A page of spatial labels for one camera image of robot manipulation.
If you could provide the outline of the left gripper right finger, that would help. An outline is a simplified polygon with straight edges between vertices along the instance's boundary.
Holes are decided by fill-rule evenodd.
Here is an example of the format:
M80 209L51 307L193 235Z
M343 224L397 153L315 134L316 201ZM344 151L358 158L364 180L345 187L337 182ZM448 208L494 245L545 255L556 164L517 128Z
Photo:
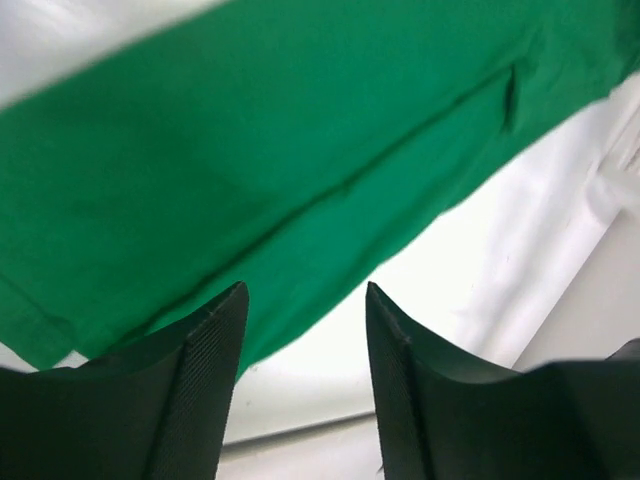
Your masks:
M388 479L635 479L639 344L520 373L454 345L376 284L366 332Z

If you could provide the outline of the green t shirt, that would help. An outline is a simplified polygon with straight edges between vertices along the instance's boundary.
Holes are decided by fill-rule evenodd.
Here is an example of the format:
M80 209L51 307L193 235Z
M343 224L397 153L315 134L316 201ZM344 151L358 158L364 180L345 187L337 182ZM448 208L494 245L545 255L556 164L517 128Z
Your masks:
M242 368L639 67L635 1L232 1L1 114L1 340L37 369L250 290Z

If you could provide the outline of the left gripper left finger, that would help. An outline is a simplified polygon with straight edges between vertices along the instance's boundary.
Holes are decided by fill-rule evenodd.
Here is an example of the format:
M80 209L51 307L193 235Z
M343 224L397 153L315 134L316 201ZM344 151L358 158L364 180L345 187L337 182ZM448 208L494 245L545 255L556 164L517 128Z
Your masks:
M238 282L77 368L1 372L5 479L212 479L245 335Z

